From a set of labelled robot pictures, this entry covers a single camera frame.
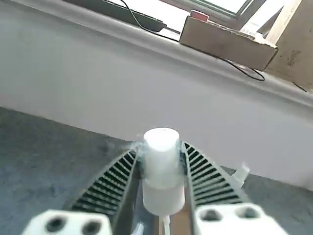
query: screw hole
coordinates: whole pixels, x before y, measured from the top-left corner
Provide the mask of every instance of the screw hole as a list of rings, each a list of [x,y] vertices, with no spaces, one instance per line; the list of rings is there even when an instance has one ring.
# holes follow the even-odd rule
[[[66,221],[67,221],[66,218],[58,216],[58,217],[50,219],[47,222],[45,228],[50,233],[56,233],[56,232],[62,230],[62,228],[66,224]]]
[[[101,228],[101,224],[99,222],[90,221],[86,223],[83,227],[83,235],[96,235]]]
[[[239,218],[244,219],[255,219],[260,217],[259,213],[251,207],[242,208],[238,210],[236,214]]]
[[[200,218],[201,220],[207,221],[207,222],[222,220],[222,216],[216,210],[202,211],[200,214]]]

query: black cable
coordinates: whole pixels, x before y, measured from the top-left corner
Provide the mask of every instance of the black cable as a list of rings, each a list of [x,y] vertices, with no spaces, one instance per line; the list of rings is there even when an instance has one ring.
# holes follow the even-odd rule
[[[307,90],[305,90],[303,87],[299,86],[298,84],[296,84],[295,82],[292,82],[297,88],[303,90],[304,92],[308,93]]]
[[[159,36],[159,37],[166,38],[166,39],[170,39],[170,40],[172,40],[172,41],[175,41],[175,42],[178,42],[178,43],[179,43],[179,40],[176,40],[176,39],[173,39],[173,38],[164,36],[164,35],[160,35],[160,34],[158,34],[158,33],[156,33],[156,32],[153,32],[153,31],[151,31],[151,30],[145,28],[144,26],[142,26],[142,25],[139,23],[139,21],[137,20],[136,16],[133,14],[133,11],[132,11],[132,10],[129,8],[129,6],[126,4],[126,2],[125,2],[124,0],[120,0],[120,1],[125,4],[125,6],[127,7],[127,9],[129,10],[129,12],[131,13],[131,15],[133,16],[134,20],[136,21],[136,23],[138,24],[138,26],[139,26],[140,28],[142,28],[143,30],[146,30],[146,31],[148,31],[148,32],[150,32],[150,33],[153,33],[153,34],[155,34],[155,35],[157,35],[157,36]],[[232,67],[236,68],[237,70],[239,70],[240,72],[242,72],[243,74],[245,74],[246,76],[248,76],[248,77],[250,77],[250,78],[252,78],[252,79],[254,79],[254,80],[257,80],[257,81],[260,81],[260,82],[265,81],[264,76],[263,76],[262,74],[260,74],[260,73],[259,73],[257,70],[255,70],[255,69],[251,69],[251,68],[247,67],[247,68],[251,69],[252,71],[254,71],[260,78],[251,76],[250,74],[248,74],[247,72],[243,71],[240,67],[238,67],[237,65],[235,65],[234,63],[232,63],[232,62],[229,61],[229,60],[223,59],[223,58],[218,57],[218,56],[215,56],[215,55],[211,55],[211,56],[213,56],[213,57],[215,57],[215,58],[217,58],[217,59],[220,59],[220,60],[225,61],[226,63],[230,64]]]

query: red object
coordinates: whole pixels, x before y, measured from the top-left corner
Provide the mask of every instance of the red object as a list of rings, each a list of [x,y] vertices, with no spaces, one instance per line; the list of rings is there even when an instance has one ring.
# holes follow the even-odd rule
[[[198,20],[205,21],[205,22],[207,22],[209,20],[209,16],[203,12],[200,12],[200,11],[191,10],[190,16],[192,18],[196,18]]]

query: gray carpet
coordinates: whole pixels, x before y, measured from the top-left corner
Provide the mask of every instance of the gray carpet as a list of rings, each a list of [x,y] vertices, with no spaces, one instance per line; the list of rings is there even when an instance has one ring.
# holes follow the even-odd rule
[[[20,235],[31,217],[61,208],[73,190],[128,145],[0,108],[1,234]],[[248,176],[244,190],[290,235],[312,234],[313,192],[254,175]]]

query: white wall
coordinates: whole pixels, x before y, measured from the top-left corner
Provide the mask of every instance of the white wall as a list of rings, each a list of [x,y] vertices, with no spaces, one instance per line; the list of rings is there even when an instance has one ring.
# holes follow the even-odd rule
[[[0,106],[134,140],[169,126],[221,165],[313,189],[313,111],[0,2]]]

